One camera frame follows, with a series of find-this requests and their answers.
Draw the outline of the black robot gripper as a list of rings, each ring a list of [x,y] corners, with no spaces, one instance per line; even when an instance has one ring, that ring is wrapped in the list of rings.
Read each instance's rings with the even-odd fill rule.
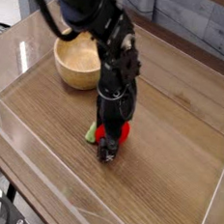
[[[119,98],[103,98],[97,96],[97,125],[104,126],[106,135],[98,142],[98,161],[110,162],[117,155],[121,128],[124,123],[131,120],[136,108],[137,84],[133,80],[126,89],[122,91]]]

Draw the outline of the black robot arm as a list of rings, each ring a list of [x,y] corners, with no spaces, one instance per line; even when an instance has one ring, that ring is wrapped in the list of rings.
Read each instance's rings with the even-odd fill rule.
[[[142,64],[134,25],[117,0],[58,0],[61,15],[70,28],[64,34],[56,25],[45,0],[36,0],[42,17],[54,35],[71,42],[90,32],[98,43],[100,77],[97,85],[95,143],[98,160],[114,160],[128,136],[137,99],[136,78]]]

